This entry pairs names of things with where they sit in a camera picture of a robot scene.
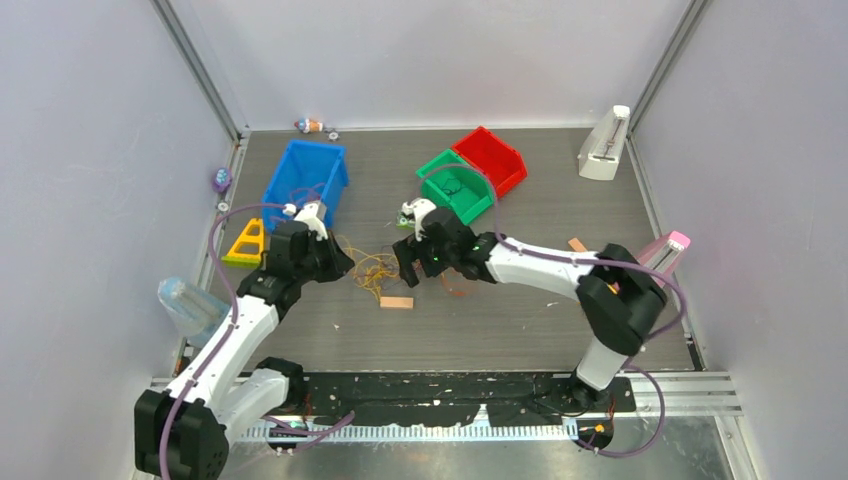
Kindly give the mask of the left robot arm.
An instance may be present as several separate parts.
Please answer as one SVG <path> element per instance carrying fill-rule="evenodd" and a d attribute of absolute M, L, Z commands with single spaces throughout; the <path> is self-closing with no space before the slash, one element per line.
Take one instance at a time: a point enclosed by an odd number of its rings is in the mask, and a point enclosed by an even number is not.
<path fill-rule="evenodd" d="M 134 460 L 162 479 L 217 479 L 233 444 L 269 411 L 298 412 L 307 398 L 300 365 L 268 358 L 235 383 L 257 347 L 281 323 L 310 282 L 327 283 L 352 268 L 320 220 L 292 220 L 274 230 L 260 268 L 245 277 L 229 312 L 192 363 L 134 406 Z"/>

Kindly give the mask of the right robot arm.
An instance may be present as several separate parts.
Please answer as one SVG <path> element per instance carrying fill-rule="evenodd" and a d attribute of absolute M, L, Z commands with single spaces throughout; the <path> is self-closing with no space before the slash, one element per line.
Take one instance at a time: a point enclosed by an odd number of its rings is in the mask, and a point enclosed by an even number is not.
<path fill-rule="evenodd" d="M 418 284 L 418 269 L 428 278 L 453 269 L 468 280 L 529 286 L 577 301 L 593 338 L 572 374 L 570 392 L 589 411 L 610 398 L 613 378 L 640 352 L 668 303 L 649 270 L 617 244 L 568 252 L 433 224 L 396 241 L 392 250 L 409 287 Z"/>

